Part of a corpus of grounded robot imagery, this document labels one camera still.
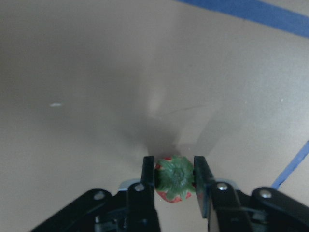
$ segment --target screw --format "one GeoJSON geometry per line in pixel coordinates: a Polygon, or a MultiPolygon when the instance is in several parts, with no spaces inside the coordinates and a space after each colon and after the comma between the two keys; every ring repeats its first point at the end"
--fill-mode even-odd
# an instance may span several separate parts
{"type": "Polygon", "coordinates": [[[227,185],[223,182],[217,184],[219,190],[227,190],[227,185]]]}
{"type": "Polygon", "coordinates": [[[105,197],[104,192],[99,191],[99,192],[97,192],[97,193],[93,196],[93,199],[95,199],[96,201],[98,201],[98,200],[102,200],[104,197],[105,197]]]}
{"type": "Polygon", "coordinates": [[[139,183],[138,185],[136,185],[134,187],[135,191],[140,192],[143,191],[145,189],[145,186],[142,183],[139,183]]]}
{"type": "Polygon", "coordinates": [[[260,195],[263,198],[271,198],[271,192],[266,189],[261,190],[260,195]]]}

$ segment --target silver screw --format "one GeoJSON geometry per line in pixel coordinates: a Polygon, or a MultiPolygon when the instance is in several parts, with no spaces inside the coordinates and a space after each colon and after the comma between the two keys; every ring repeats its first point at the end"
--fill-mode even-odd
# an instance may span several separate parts
{"type": "Polygon", "coordinates": [[[134,187],[135,191],[140,192],[143,191],[145,189],[145,186],[142,183],[139,183],[138,185],[136,185],[134,187]]]}
{"type": "Polygon", "coordinates": [[[104,197],[105,197],[104,192],[99,191],[99,192],[97,192],[97,193],[93,196],[93,199],[95,199],[96,201],[98,201],[98,200],[102,200],[104,197]]]}
{"type": "Polygon", "coordinates": [[[227,190],[227,185],[223,182],[217,184],[219,190],[227,190]]]}
{"type": "Polygon", "coordinates": [[[263,198],[271,198],[271,192],[266,189],[261,190],[260,195],[263,198]]]}

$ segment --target white mark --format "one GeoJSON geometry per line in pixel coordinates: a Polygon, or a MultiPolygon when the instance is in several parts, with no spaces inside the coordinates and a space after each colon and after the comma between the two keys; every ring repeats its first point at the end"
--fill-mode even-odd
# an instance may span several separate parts
{"type": "Polygon", "coordinates": [[[49,106],[50,107],[61,107],[62,103],[54,102],[54,103],[50,104],[49,106]]]}

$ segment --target toy strawberry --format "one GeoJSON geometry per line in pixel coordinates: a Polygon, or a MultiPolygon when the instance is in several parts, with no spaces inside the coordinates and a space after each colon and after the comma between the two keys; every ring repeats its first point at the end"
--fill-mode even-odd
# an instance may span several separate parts
{"type": "Polygon", "coordinates": [[[186,158],[172,156],[159,159],[155,166],[156,192],[167,202],[176,203],[195,192],[193,165],[186,158]]]}

